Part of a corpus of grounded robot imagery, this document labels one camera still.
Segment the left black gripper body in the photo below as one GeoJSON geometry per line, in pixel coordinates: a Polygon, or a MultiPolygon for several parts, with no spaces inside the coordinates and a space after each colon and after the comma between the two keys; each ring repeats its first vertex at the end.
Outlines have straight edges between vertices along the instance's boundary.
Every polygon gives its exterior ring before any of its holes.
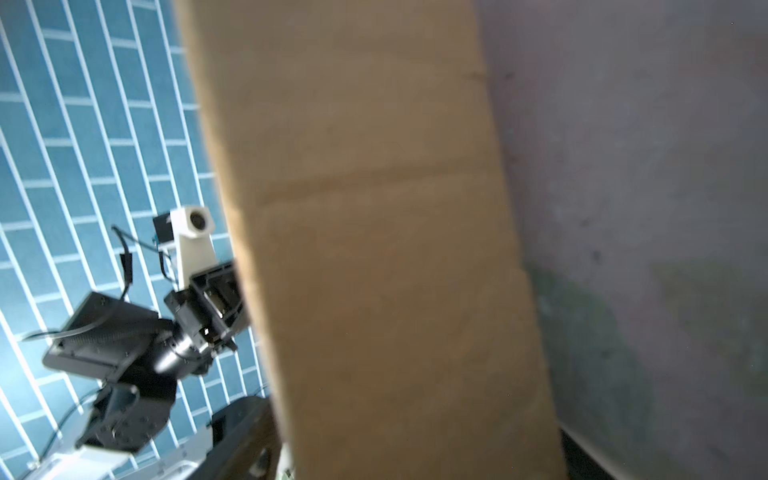
{"type": "Polygon", "coordinates": [[[249,317],[234,261],[193,274],[186,288],[164,299],[173,315],[175,333],[193,354],[235,352],[235,337],[249,325],[249,317]]]}

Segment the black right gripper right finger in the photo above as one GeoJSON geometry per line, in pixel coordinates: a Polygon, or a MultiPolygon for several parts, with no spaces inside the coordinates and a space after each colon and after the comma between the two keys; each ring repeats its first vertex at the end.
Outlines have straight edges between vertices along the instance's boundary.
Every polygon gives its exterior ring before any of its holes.
{"type": "Polygon", "coordinates": [[[560,428],[561,445],[570,480],[614,480],[582,446],[566,431],[560,428]]]}

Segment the brown cardboard box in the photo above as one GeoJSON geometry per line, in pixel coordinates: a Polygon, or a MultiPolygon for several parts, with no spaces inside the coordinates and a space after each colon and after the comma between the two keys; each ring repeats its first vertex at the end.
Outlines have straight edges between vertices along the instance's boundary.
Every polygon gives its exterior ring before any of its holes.
{"type": "Polygon", "coordinates": [[[301,479],[563,479],[467,1],[178,1],[301,479]]]}

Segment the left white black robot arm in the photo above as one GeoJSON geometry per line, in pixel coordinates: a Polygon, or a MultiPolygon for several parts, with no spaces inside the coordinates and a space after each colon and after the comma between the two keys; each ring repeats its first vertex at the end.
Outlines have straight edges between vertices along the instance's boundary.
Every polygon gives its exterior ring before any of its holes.
{"type": "Polygon", "coordinates": [[[233,262],[195,273],[169,292],[166,319],[124,298],[92,292],[42,363],[99,381],[90,409],[70,410],[26,473],[28,479],[102,479],[168,424],[181,380],[204,376],[248,318],[233,262]]]}

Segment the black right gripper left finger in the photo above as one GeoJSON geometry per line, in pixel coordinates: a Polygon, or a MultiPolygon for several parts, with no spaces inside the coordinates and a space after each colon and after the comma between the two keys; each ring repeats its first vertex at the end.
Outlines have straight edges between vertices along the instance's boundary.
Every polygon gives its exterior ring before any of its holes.
{"type": "Polygon", "coordinates": [[[204,479],[277,478],[282,442],[267,398],[242,397],[215,413],[210,426],[204,479]]]}

